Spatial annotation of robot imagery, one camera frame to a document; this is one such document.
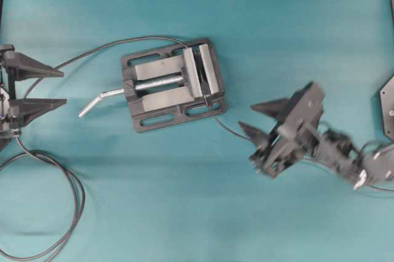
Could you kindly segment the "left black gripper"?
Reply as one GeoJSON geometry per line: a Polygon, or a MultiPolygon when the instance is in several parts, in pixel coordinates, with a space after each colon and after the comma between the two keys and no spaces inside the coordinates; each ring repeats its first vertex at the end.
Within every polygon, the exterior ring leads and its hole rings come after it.
{"type": "Polygon", "coordinates": [[[13,45],[1,45],[1,139],[19,137],[20,128],[66,104],[66,99],[17,99],[17,81],[45,77],[64,77],[64,73],[16,52],[13,45]]]}

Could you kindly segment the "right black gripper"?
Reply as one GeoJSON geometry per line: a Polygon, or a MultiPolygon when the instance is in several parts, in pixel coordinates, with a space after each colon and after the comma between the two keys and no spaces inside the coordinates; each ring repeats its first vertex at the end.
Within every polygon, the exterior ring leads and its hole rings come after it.
{"type": "Polygon", "coordinates": [[[280,98],[251,105],[253,111],[276,120],[269,132],[239,121],[246,136],[256,147],[250,156],[259,173],[276,178],[300,161],[312,147],[313,138],[306,126],[317,127],[323,114],[324,90],[315,82],[294,92],[291,98],[280,98]]]}

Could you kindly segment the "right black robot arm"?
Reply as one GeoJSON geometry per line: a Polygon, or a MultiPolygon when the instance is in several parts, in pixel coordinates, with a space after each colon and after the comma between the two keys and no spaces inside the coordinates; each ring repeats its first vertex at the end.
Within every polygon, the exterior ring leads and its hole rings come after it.
{"type": "Polygon", "coordinates": [[[251,109],[276,121],[269,132],[240,122],[255,151],[250,161],[257,172],[271,178],[309,157],[347,180],[354,189],[393,180],[393,145],[379,144],[367,152],[356,148],[343,132],[320,132],[325,92],[309,82],[289,98],[251,105],[251,109]]]}

